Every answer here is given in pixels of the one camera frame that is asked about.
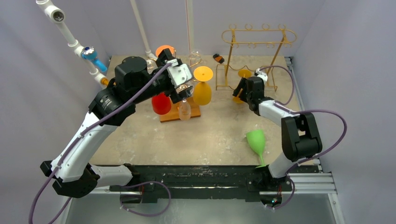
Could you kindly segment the yellow wine glass back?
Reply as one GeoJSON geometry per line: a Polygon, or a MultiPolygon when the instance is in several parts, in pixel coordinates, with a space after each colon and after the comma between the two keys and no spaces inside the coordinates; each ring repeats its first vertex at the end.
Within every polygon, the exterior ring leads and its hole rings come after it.
{"type": "Polygon", "coordinates": [[[252,72],[247,69],[242,69],[238,71],[238,76],[241,78],[241,80],[233,91],[233,101],[237,104],[242,104],[244,102],[240,99],[240,94],[243,92],[243,88],[246,86],[246,79],[252,76],[252,72]]]}

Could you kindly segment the yellow wine glass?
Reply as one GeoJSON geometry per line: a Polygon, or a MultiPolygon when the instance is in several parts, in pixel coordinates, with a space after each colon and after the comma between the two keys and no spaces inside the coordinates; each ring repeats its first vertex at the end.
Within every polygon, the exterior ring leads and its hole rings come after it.
{"type": "Polygon", "coordinates": [[[194,88],[193,100],[197,105],[207,105],[212,99],[212,89],[207,83],[213,78],[213,71],[207,66],[199,66],[194,70],[194,78],[198,81],[194,88]]]}
{"type": "Polygon", "coordinates": [[[241,78],[241,80],[233,91],[233,101],[237,104],[242,104],[244,102],[240,99],[240,94],[243,92],[243,88],[246,86],[246,79],[252,76],[252,72],[247,69],[242,69],[238,71],[238,76],[241,78]]]}

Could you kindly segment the yellow wine glass front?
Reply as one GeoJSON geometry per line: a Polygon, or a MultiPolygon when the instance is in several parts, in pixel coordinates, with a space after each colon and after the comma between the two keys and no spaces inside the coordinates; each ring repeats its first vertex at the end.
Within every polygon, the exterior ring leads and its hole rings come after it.
{"type": "Polygon", "coordinates": [[[207,105],[212,99],[212,89],[207,83],[213,78],[213,71],[207,66],[199,66],[194,70],[194,78],[198,81],[194,88],[193,100],[197,105],[207,105]]]}

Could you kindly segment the clear flute glass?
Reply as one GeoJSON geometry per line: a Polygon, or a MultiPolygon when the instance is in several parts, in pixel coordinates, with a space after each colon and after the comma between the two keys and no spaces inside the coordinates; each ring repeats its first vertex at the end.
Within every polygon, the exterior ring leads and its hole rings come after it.
{"type": "Polygon", "coordinates": [[[178,106],[179,118],[180,120],[189,120],[191,118],[191,106],[187,99],[192,96],[193,85],[191,82],[187,82],[183,85],[180,85],[177,91],[178,93],[185,95],[185,98],[179,103],[178,106]]]}

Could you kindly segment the red wine glass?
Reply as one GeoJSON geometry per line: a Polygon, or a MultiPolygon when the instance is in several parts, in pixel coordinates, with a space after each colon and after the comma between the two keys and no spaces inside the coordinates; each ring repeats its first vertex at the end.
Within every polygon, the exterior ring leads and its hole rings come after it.
{"type": "Polygon", "coordinates": [[[165,115],[171,110],[171,101],[165,93],[160,93],[151,99],[153,111],[158,115],[165,115]]]}

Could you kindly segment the clear ribbed wine glass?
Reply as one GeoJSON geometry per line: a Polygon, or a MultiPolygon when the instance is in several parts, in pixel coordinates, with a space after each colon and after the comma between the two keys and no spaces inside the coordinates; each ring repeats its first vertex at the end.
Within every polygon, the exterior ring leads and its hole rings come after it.
{"type": "Polygon", "coordinates": [[[189,54],[190,67],[194,67],[202,62],[201,51],[192,50],[189,54]]]}

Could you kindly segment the gold wire bottle rack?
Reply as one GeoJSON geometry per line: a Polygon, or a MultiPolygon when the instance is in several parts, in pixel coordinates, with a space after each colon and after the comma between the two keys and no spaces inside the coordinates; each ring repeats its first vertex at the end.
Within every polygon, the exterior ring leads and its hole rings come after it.
{"type": "Polygon", "coordinates": [[[277,28],[271,28],[269,24],[262,24],[261,29],[254,29],[252,24],[246,24],[243,29],[238,29],[236,24],[231,24],[229,25],[228,29],[222,32],[221,38],[225,43],[230,44],[230,49],[228,53],[228,58],[224,61],[223,64],[218,63],[216,66],[216,76],[218,76],[218,67],[222,65],[224,67],[224,84],[220,85],[218,83],[218,78],[216,78],[215,84],[216,84],[216,90],[218,90],[220,87],[225,87],[225,88],[230,88],[233,89],[232,86],[228,84],[228,71],[233,70],[233,71],[239,71],[242,69],[247,69],[253,72],[253,69],[250,69],[247,65],[244,65],[243,67],[239,69],[235,69],[231,66],[230,61],[231,61],[231,56],[233,49],[237,49],[241,45],[246,45],[248,48],[255,49],[258,45],[265,45],[268,49],[269,48],[275,48],[277,47],[277,50],[272,58],[270,67],[275,65],[275,60],[280,52],[281,47],[285,48],[290,48],[292,47],[293,43],[297,40],[297,35],[294,31],[287,29],[286,25],[284,24],[279,24],[277,28]],[[242,33],[242,32],[260,32],[260,33],[268,33],[268,32],[276,32],[279,34],[279,39],[278,41],[266,41],[266,40],[258,40],[258,41],[238,41],[237,40],[237,34],[242,33]]]}

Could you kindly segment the clear round wine glass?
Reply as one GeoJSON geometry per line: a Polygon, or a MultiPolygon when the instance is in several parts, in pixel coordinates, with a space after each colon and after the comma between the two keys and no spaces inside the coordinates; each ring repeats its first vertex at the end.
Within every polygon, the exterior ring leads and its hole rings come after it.
{"type": "Polygon", "coordinates": [[[150,58],[146,60],[146,63],[147,63],[147,71],[149,74],[151,74],[157,68],[156,61],[150,58]]]}

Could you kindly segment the orange wine glass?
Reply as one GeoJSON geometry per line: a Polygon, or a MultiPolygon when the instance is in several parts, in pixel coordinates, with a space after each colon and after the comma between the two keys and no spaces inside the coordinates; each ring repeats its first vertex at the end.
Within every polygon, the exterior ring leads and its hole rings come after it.
{"type": "Polygon", "coordinates": [[[164,50],[164,49],[169,49],[172,56],[176,56],[176,50],[174,47],[170,46],[170,45],[162,45],[160,47],[158,47],[155,51],[155,55],[158,57],[160,55],[160,53],[164,50]]]}

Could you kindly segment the green wine glass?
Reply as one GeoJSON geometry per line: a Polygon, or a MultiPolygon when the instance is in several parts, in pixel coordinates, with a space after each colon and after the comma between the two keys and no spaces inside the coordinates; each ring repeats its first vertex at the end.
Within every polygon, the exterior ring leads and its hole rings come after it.
{"type": "Polygon", "coordinates": [[[252,130],[246,133],[247,143],[250,149],[258,156],[260,164],[256,169],[263,168],[267,164],[265,158],[270,157],[271,151],[266,148],[266,136],[262,129],[252,130]]]}

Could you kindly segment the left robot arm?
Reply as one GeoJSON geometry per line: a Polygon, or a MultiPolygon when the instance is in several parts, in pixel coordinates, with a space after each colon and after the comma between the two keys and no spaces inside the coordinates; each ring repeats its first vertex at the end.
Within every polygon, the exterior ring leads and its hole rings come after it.
{"type": "Polygon", "coordinates": [[[186,86],[193,79],[189,65],[164,49],[156,68],[148,70],[147,61],[129,56],[114,69],[114,77],[90,103],[83,123],[67,147],[54,160],[42,162],[40,168],[60,196],[81,198],[98,187],[123,186],[133,191],[139,186],[132,165],[92,165],[90,159],[127,117],[136,105],[160,94],[172,103],[191,96],[186,86]]]}

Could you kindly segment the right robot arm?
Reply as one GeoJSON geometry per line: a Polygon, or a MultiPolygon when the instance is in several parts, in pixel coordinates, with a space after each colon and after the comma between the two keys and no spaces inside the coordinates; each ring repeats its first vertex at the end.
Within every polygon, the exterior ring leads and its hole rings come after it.
{"type": "Polygon", "coordinates": [[[273,190],[279,186],[280,178],[285,177],[297,162],[322,152],[323,144],[314,115],[311,112],[295,112],[266,97],[261,77],[243,77],[233,96],[247,103],[256,115],[269,119],[281,128],[282,153],[267,166],[269,173],[262,177],[266,189],[273,190]]]}

